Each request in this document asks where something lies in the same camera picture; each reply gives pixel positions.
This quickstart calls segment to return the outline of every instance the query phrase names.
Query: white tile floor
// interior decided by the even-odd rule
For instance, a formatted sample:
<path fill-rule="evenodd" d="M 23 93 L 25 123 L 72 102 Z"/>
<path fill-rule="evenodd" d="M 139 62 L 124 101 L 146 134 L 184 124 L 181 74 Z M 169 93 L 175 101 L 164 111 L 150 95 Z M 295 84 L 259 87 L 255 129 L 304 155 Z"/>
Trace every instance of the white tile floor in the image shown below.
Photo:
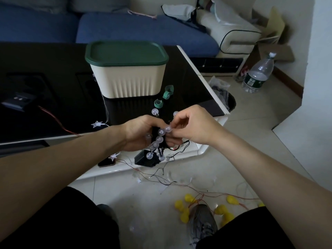
<path fill-rule="evenodd" d="M 240 84 L 235 83 L 231 77 L 223 79 L 231 84 L 229 91 L 237 102 L 225 127 L 259 150 L 310 178 L 271 131 L 301 105 L 301 99 L 275 77 L 271 77 L 257 94 L 244 92 Z M 149 174 L 155 171 L 156 168 L 143 169 L 143 172 Z M 213 148 L 209 148 L 202 156 L 169 163 L 165 168 L 165 176 L 168 172 L 171 172 L 174 180 L 182 180 L 184 183 L 194 178 L 192 184 L 196 188 L 208 188 L 210 192 L 256 197 L 230 162 Z M 183 199 L 186 193 L 196 196 L 195 191 L 180 186 L 165 187 L 146 180 L 138 183 L 136 176 L 134 170 L 128 170 L 75 181 L 71 186 L 96 204 L 108 204 L 114 209 L 119 220 L 122 248 L 190 248 L 186 225 L 180 222 L 174 202 Z M 226 204 L 235 215 L 245 211 L 241 206 L 228 205 L 225 196 L 205 197 L 204 200 L 212 209 L 216 205 Z M 257 201 L 243 203 L 250 209 L 257 206 Z"/>

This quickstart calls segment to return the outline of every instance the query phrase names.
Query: plastic water bottle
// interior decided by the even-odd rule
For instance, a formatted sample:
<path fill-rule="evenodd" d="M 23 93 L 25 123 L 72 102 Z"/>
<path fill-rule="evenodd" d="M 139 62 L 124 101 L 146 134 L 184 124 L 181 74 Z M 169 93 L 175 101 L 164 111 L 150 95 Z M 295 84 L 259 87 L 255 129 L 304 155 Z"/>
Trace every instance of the plastic water bottle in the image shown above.
<path fill-rule="evenodd" d="M 276 53 L 271 52 L 267 58 L 260 60 L 247 73 L 242 82 L 242 88 L 248 93 L 256 93 L 265 81 L 271 76 L 274 68 Z"/>

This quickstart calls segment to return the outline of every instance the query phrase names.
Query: black pants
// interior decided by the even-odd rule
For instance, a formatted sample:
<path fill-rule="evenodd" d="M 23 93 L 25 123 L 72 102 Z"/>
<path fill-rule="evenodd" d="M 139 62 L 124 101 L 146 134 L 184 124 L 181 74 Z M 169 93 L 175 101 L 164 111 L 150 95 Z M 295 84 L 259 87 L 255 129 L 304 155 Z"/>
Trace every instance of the black pants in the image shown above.
<path fill-rule="evenodd" d="M 90 244 L 120 248 L 118 225 L 84 194 L 66 187 L 0 243 L 0 247 Z M 198 242 L 196 248 L 240 248 L 250 244 L 294 248 L 265 207 L 239 215 L 213 236 Z"/>

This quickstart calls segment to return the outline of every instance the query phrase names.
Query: black glass tabletop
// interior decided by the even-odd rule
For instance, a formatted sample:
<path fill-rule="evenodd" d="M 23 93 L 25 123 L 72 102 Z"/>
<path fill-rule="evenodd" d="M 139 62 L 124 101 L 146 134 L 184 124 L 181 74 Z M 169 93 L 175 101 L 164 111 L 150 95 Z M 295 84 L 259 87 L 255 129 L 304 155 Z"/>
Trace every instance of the black glass tabletop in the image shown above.
<path fill-rule="evenodd" d="M 51 112 L 62 125 L 75 133 L 100 130 L 91 125 L 106 121 L 103 97 L 85 61 L 85 44 L 0 43 L 0 101 L 15 93 L 37 97 L 25 112 L 0 105 L 0 143 L 46 139 L 71 135 L 38 106 Z M 154 101 L 161 99 L 165 86 L 173 85 L 174 94 L 164 100 L 159 117 L 165 122 L 173 112 L 199 104 L 214 116 L 224 113 L 176 46 L 164 47 L 169 61 L 161 91 L 155 96 L 108 99 L 108 125 L 122 124 L 150 114 Z"/>

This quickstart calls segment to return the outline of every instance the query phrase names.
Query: cream plastic container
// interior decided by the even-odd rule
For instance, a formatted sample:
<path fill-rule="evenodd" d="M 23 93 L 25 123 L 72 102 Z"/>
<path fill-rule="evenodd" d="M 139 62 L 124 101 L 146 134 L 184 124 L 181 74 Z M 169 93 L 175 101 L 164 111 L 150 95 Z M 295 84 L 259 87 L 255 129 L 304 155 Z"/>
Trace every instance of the cream plastic container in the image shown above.
<path fill-rule="evenodd" d="M 85 52 L 102 95 L 109 99 L 158 94 L 168 59 L 162 46 L 142 41 L 98 41 Z"/>

